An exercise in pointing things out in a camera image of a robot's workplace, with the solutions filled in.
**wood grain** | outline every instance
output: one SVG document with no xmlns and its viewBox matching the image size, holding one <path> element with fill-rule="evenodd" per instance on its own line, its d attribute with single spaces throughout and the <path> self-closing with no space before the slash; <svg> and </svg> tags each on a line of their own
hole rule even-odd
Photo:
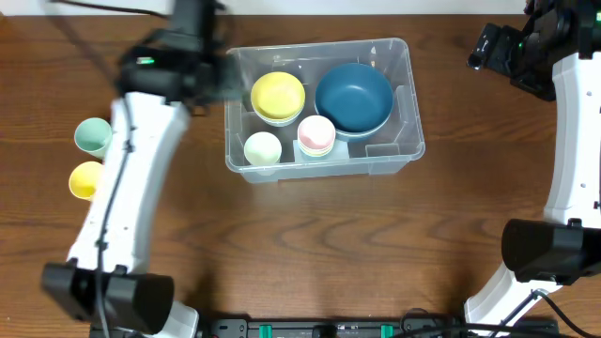
<svg viewBox="0 0 601 338">
<path fill-rule="evenodd" d="M 114 62 L 162 22 L 69 18 Z M 465 67 L 487 22 L 519 16 L 240 17 L 237 45 L 399 37 L 409 46 L 425 156 L 388 177 L 250 185 L 223 160 L 223 109 L 197 118 L 174 157 L 157 212 L 151 270 L 177 298 L 261 317 L 399 317 L 454 312 L 501 261 L 510 218 L 537 219 L 552 177 L 555 105 Z M 86 337 L 39 289 L 65 259 L 88 203 L 67 188 L 89 161 L 79 122 L 108 116 L 112 89 L 43 18 L 0 23 L 0 337 Z M 601 288 L 553 298 L 601 331 Z M 532 312 L 550 315 L 539 304 Z"/>
</svg>

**teal cup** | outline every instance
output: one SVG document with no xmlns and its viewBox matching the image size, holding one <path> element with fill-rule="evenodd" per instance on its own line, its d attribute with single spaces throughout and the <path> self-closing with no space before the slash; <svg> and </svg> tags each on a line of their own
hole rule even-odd
<svg viewBox="0 0 601 338">
<path fill-rule="evenodd" d="M 86 153 L 104 159 L 113 140 L 111 125 L 97 117 L 88 118 L 75 130 L 75 144 Z"/>
</svg>

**gray plastic container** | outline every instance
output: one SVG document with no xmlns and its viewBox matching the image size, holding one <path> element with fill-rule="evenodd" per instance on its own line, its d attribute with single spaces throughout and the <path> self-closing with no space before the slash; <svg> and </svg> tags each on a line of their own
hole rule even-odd
<svg viewBox="0 0 601 338">
<path fill-rule="evenodd" d="M 244 95 L 225 105 L 225 163 L 251 183 L 280 179 L 340 175 L 388 175 L 399 172 L 425 152 L 422 122 L 415 95 L 408 46 L 400 38 L 376 40 L 235 48 L 228 52 L 239 62 Z M 370 139 L 359 143 L 336 141 L 335 149 L 323 158 L 307 158 L 297 145 L 297 128 L 315 115 L 317 85 L 328 70 L 346 63 L 371 65 L 391 82 L 393 114 Z M 250 93 L 261 76 L 284 71 L 304 85 L 306 102 L 295 123 L 283 128 L 269 126 L 254 112 Z M 268 131 L 280 139 L 280 162 L 253 166 L 244 158 L 244 143 L 254 133 Z"/>
</svg>

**green led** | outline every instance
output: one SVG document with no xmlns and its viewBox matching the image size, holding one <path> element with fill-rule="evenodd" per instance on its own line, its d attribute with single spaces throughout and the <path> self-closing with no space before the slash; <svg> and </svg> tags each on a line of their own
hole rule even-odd
<svg viewBox="0 0 601 338">
<path fill-rule="evenodd" d="M 152 57 L 138 57 L 138 65 L 151 65 L 153 63 L 154 59 Z"/>
</svg>

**white backdrop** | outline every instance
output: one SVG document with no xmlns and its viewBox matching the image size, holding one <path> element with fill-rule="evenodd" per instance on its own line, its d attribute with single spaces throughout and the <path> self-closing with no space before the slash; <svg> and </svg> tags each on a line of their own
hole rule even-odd
<svg viewBox="0 0 601 338">
<path fill-rule="evenodd" d="M 40 15 L 40 1 L 0 0 L 5 15 Z M 82 0 L 96 4 L 170 12 L 173 0 Z M 519 14 L 525 0 L 222 0 L 235 14 Z M 115 15 L 61 6 L 63 14 Z"/>
</svg>

